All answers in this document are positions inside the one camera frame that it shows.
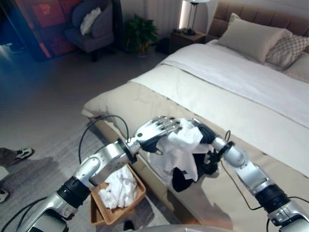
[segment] black cable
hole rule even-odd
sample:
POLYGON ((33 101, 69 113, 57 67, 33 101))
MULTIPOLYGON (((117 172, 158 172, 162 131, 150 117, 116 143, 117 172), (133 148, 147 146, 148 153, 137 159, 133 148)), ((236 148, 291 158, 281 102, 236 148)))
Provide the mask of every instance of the black cable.
POLYGON ((24 214, 22 215, 21 219, 19 220, 19 223, 18 223, 18 225, 17 225, 16 230, 18 230, 18 228, 21 226, 21 223, 23 222, 23 220, 24 220, 26 214, 29 212, 29 210, 30 210, 34 205, 35 205, 35 204, 29 206, 28 209, 24 212, 24 214))
POLYGON ((21 208, 21 209, 20 209, 20 210, 19 210, 19 211, 18 211, 18 212, 17 212, 5 225, 4 225, 4 227, 1 229, 1 232, 4 232, 5 229, 11 224, 11 222, 12 222, 18 215, 20 215, 21 212, 23 212, 23 211, 24 211, 25 209, 27 209, 28 207, 33 206, 33 205, 35 205, 36 203, 45 200, 46 198, 47 198, 47 197, 40 198, 40 199, 38 199, 38 200, 36 200, 36 201, 34 201, 34 202, 32 202, 32 203, 26 205, 25 207, 21 208))
POLYGON ((243 199, 245 200, 245 202, 246 202, 248 208, 251 209, 251 210, 257 210, 257 209, 262 208, 261 206, 256 207, 256 208, 251 208, 251 207, 250 207, 249 203, 247 202, 247 199, 245 198, 245 196, 244 196, 243 193, 241 192, 241 190, 240 190, 240 188, 238 187, 238 185, 236 184, 235 180, 233 179, 233 177, 231 176, 231 174, 227 171, 227 169, 226 169, 225 166, 223 165, 222 160, 221 160, 220 162, 221 162, 221 165, 222 165, 223 169, 226 171, 227 175, 231 178, 231 180, 233 181, 234 185, 236 186, 236 188, 237 188, 238 191, 240 192, 241 196, 242 196, 243 199))
POLYGON ((293 197, 289 197, 289 198, 296 198, 296 199, 300 199, 304 202, 307 202, 309 204, 309 201, 305 200, 305 199, 302 199, 301 197, 296 197, 296 196, 293 196, 293 197))
POLYGON ((125 124, 125 127, 126 127, 126 139, 129 140, 129 129, 127 127, 127 124, 126 122, 123 120, 123 118, 121 118, 120 116, 117 116, 117 115, 107 115, 107 116, 101 116, 99 118, 97 118, 96 120, 94 120, 93 122, 90 123, 90 125, 87 127, 87 129, 84 131, 82 137, 81 137, 81 140, 79 142, 79 146, 78 146, 78 161, 79 161, 79 164, 82 163, 82 158, 81 158, 81 147, 82 147, 82 141, 84 139, 84 136, 86 134, 86 132, 98 121, 100 120, 103 120, 105 118, 108 118, 108 117, 117 117, 119 118, 121 121, 123 121, 123 123, 125 124))
MULTIPOLYGON (((228 130, 226 133, 225 133, 225 139, 227 141, 230 140, 230 137, 231 137, 231 131, 228 130)), ((257 209, 260 209, 262 208, 261 206, 259 207, 256 207, 256 208, 251 208, 249 203, 247 202, 247 199, 245 198, 245 196, 243 195, 243 193, 241 192, 240 188, 238 187, 238 185, 236 184, 235 180, 233 179, 233 177, 231 176, 231 174, 227 171, 227 169, 225 168, 225 166, 223 165, 223 162, 222 160, 220 161, 221 162, 221 165, 223 167, 223 169, 226 171, 227 175, 231 178, 231 180, 233 181, 234 185, 236 186, 237 190, 240 192, 241 196, 243 197, 243 199, 245 200, 246 204, 247 204, 247 207, 251 210, 257 210, 257 209)))
POLYGON ((231 137, 231 131, 228 130, 228 131, 225 133, 225 140, 229 141, 229 140, 230 140, 230 137, 231 137))
POLYGON ((96 150, 93 154, 98 153, 98 151, 100 151, 102 148, 104 148, 105 146, 100 147, 98 150, 96 150))
POLYGON ((270 222, 270 220, 269 220, 269 218, 267 218, 267 222, 266 222, 266 232, 269 232, 269 230, 268 230, 269 222, 270 222))

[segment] person's foot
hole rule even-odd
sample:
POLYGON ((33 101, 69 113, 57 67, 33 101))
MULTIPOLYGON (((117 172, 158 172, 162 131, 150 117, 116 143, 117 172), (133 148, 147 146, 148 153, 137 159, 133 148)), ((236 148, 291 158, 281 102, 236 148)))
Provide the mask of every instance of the person's foot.
POLYGON ((4 190, 4 189, 0 189, 0 203, 4 202, 5 199, 9 196, 9 192, 4 190))
POLYGON ((124 225, 124 231, 134 230, 134 225, 132 221, 126 221, 124 225))
POLYGON ((11 163, 11 165, 20 161, 20 160, 27 159, 28 157, 30 157, 34 153, 34 150, 32 148, 23 148, 23 149, 20 149, 16 152, 17 152, 16 158, 15 158, 14 162, 11 163))

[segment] nightstand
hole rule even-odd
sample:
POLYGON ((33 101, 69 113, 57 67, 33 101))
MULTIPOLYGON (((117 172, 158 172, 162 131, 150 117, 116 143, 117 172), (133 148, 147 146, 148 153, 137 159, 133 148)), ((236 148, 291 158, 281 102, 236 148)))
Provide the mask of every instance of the nightstand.
POLYGON ((196 43, 204 44, 205 40, 206 40, 206 35, 201 32, 196 31, 196 35, 185 35, 182 32, 181 33, 173 32, 170 35, 169 53, 174 53, 178 49, 191 45, 191 44, 196 44, 196 43))

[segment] beige blanket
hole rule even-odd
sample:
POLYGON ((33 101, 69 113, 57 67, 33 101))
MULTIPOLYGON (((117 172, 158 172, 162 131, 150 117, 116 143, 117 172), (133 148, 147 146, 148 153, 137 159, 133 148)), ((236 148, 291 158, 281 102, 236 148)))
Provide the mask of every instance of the beige blanket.
MULTIPOLYGON (((112 91, 103 93, 89 101, 83 109, 87 117, 115 114, 124 118, 128 123, 130 135, 144 122, 158 116, 174 116, 177 118, 193 118, 201 120, 220 135, 225 131, 211 122, 193 114, 175 102, 137 83, 130 82, 112 91)), ((125 134, 121 121, 113 120, 115 125, 125 134)), ((264 155, 255 147, 231 136, 237 146, 246 150, 250 159, 262 167, 275 182, 289 195, 309 198, 309 180, 299 172, 282 164, 274 158, 264 155)), ((235 173, 230 170, 237 180, 240 189, 252 207, 258 205, 254 197, 239 182, 235 173)), ((201 224, 215 225, 238 232, 265 231, 267 219, 263 209, 251 211, 229 179, 222 171, 216 179, 200 179, 196 184, 175 196, 199 220, 201 224)), ((300 202, 308 212, 308 205, 300 202)), ((278 228, 270 226, 270 232, 278 228)))

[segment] potted plant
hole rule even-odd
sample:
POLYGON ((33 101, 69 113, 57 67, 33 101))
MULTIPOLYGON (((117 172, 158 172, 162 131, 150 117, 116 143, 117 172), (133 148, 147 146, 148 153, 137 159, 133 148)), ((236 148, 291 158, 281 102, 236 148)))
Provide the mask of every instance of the potted plant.
POLYGON ((150 42, 156 42, 157 28, 153 20, 146 20, 137 14, 126 22, 127 47, 140 56, 146 56, 150 42))

